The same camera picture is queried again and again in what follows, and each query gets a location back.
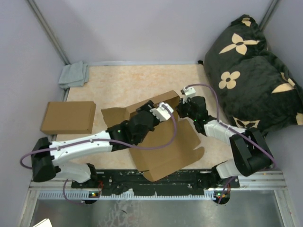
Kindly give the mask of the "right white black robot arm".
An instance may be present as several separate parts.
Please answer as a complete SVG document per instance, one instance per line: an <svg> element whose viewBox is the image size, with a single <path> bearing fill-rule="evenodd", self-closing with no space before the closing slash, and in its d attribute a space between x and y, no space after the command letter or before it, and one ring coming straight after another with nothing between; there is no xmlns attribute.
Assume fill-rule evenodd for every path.
<svg viewBox="0 0 303 227"><path fill-rule="evenodd" d="M180 118L193 121L198 133L231 147L233 158L212 168L214 186L222 187L230 177L250 176L273 166L273 156L258 129L238 128L214 118L208 114L204 97L182 98L176 110Z"/></svg>

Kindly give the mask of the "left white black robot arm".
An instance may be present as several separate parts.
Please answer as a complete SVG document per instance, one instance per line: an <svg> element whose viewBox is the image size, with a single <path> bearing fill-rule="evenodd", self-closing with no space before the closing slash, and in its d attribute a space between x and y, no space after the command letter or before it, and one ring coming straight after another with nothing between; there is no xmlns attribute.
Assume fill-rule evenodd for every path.
<svg viewBox="0 0 303 227"><path fill-rule="evenodd" d="M72 163L72 159L95 153L137 148L149 132L169 118L165 103L155 107L152 101L148 101L139 107L129 120L94 135L55 142L50 142L47 137L40 138L30 156L33 181L40 183L58 177L92 188L98 182L95 167L92 164Z"/></svg>

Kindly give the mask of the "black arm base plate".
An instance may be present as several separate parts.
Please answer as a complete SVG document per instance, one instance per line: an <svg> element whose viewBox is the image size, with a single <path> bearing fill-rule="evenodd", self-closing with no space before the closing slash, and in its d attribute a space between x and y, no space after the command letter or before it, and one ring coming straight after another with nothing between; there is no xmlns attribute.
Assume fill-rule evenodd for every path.
<svg viewBox="0 0 303 227"><path fill-rule="evenodd" d="M102 195L120 195L133 190L135 196L204 195L204 190L222 188L228 179L220 179L211 169L178 170L160 180L151 182L143 172L132 169L100 169L92 179L72 182L73 189L100 189Z"/></svg>

